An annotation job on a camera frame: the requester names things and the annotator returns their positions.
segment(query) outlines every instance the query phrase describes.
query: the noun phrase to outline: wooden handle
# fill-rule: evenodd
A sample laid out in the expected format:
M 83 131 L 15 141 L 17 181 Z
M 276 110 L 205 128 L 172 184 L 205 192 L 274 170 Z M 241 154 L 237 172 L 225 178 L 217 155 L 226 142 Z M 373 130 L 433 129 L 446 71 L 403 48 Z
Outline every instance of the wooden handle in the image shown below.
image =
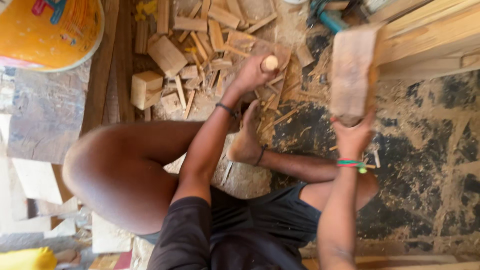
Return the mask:
M 272 72 L 277 68 L 278 68 L 278 58 L 274 55 L 270 55 L 267 58 L 265 58 L 264 61 L 262 62 L 262 65 L 260 66 L 260 69 L 262 69 L 262 72 L 264 73 Z

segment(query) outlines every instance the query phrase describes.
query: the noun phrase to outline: yellow bag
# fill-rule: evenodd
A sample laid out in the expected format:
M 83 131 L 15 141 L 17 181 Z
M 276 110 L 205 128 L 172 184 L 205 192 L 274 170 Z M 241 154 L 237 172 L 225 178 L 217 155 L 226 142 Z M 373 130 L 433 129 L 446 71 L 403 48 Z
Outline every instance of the yellow bag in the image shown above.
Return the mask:
M 0 253 L 0 270 L 54 270 L 57 258 L 48 247 Z

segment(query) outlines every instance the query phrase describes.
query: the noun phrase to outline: man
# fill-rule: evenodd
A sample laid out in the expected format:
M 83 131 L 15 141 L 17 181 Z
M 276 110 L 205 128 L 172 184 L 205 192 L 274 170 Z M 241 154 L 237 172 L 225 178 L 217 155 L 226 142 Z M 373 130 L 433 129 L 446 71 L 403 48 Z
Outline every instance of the man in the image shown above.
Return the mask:
M 82 202 L 111 222 L 156 243 L 149 269 L 304 269 L 298 248 L 318 234 L 323 269 L 354 269 L 355 213 L 376 193 L 371 173 L 335 161 L 263 150 L 254 101 L 227 157 L 306 184 L 250 200 L 210 186 L 232 109 L 271 80 L 265 56 L 247 60 L 204 123 L 122 124 L 91 132 L 65 158 L 64 179 Z M 340 157 L 359 160 L 374 113 L 353 128 L 334 121 Z M 178 177 L 163 166 L 187 152 Z

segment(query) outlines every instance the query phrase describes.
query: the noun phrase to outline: orange bucket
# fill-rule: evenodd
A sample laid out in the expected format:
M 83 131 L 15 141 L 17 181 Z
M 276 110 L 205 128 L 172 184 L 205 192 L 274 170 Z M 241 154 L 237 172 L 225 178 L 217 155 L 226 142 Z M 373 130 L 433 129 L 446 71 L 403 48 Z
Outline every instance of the orange bucket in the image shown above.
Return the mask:
M 0 65 L 58 72 L 92 57 L 105 27 L 100 0 L 0 0 Z

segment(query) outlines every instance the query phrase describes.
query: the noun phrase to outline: hand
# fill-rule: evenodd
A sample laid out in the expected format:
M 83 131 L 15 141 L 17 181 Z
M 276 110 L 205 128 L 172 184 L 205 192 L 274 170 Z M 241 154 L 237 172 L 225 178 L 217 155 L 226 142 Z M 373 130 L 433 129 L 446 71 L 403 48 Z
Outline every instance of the hand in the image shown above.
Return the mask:
M 375 109 L 354 127 L 345 127 L 338 119 L 332 117 L 333 128 L 336 133 L 336 145 L 340 158 L 360 161 L 360 154 L 372 141 L 372 126 L 375 121 Z
M 263 60 L 270 54 L 249 57 L 243 64 L 231 87 L 243 95 L 275 79 L 278 71 L 264 73 L 260 68 Z

